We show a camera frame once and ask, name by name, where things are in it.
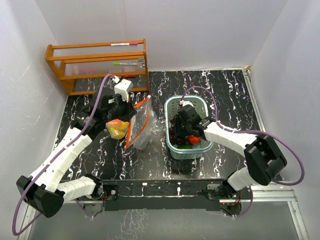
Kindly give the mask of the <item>orange pumpkin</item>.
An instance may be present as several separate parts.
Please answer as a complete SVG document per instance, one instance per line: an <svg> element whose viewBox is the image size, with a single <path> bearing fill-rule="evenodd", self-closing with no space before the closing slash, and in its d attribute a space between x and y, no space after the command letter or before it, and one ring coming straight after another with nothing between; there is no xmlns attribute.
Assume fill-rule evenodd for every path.
<svg viewBox="0 0 320 240"><path fill-rule="evenodd" d="M189 135L187 137L187 140L188 140L189 144L196 145L196 144L198 144L198 143L200 143L202 141L202 138L194 136L194 135Z"/></svg>

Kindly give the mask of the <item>purple grapes bunch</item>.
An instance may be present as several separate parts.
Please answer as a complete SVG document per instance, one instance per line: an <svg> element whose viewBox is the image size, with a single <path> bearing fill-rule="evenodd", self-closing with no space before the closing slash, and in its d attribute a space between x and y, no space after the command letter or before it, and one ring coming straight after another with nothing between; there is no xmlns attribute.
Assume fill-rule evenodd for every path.
<svg viewBox="0 0 320 240"><path fill-rule="evenodd" d="M176 135L176 127L175 121L173 119L170 120L170 127L169 127L169 141L173 146L180 146L187 143L187 139L185 137L177 136Z"/></svg>

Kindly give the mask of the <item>blue zip top bag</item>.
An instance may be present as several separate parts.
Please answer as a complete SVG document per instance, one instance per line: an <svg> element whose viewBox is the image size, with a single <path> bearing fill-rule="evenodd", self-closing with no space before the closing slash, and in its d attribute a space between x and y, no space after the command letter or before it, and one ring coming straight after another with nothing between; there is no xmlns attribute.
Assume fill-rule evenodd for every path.
<svg viewBox="0 0 320 240"><path fill-rule="evenodd" d="M129 122L115 119L107 122L105 126L112 139L121 140L127 134Z"/></svg>

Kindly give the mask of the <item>orange zip plastic bag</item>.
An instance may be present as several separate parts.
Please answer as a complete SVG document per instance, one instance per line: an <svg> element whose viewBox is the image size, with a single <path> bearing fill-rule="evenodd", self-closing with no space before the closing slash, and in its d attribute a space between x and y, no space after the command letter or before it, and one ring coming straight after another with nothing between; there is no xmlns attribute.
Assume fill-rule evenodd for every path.
<svg viewBox="0 0 320 240"><path fill-rule="evenodd" d="M136 113L129 122L125 148L133 146L137 150L143 150L157 130L158 119L152 108L152 96L148 95L135 104L133 109Z"/></svg>

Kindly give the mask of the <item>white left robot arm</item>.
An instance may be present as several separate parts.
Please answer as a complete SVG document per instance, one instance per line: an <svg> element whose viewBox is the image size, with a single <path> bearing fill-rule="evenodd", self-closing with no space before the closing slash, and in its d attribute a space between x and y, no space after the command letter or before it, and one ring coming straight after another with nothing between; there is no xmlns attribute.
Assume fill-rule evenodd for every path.
<svg viewBox="0 0 320 240"><path fill-rule="evenodd" d="M88 173L68 182L61 182L61 179L108 122L128 122L135 114L128 92L115 93L109 88L102 94L96 92L92 101L76 115L65 136L44 163L29 177L21 176L17 180L16 185L24 202L50 218L63 204L74 199L83 196L99 199L104 189L99 177Z"/></svg>

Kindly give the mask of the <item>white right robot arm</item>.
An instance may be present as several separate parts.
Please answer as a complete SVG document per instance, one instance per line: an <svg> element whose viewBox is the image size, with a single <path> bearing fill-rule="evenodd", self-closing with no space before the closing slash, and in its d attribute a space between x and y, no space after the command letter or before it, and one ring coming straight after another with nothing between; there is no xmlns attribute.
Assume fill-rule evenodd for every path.
<svg viewBox="0 0 320 240"><path fill-rule="evenodd" d="M209 117L200 117L195 108L180 106L174 116L175 134L194 136L223 145L246 160L246 166L233 172L209 195L233 199L241 190L256 184L267 186L287 166L287 160L275 140L264 133L239 133Z"/></svg>

